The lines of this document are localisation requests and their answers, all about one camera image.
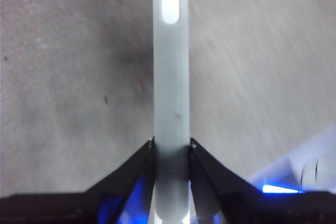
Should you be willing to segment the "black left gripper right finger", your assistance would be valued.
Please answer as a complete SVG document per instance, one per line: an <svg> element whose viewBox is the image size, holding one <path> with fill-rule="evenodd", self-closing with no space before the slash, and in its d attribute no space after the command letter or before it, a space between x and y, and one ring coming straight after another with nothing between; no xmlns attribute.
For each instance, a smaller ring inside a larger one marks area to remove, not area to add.
<svg viewBox="0 0 336 224"><path fill-rule="evenodd" d="M190 139L189 179L197 223L335 223L328 192L263 193Z"/></svg>

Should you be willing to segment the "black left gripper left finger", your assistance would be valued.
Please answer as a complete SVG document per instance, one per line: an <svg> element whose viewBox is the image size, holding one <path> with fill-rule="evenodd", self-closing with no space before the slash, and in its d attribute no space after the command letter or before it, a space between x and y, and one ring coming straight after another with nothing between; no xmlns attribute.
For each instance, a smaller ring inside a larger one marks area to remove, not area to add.
<svg viewBox="0 0 336 224"><path fill-rule="evenodd" d="M155 142L85 191L1 198L1 223L147 223L155 181Z"/></svg>

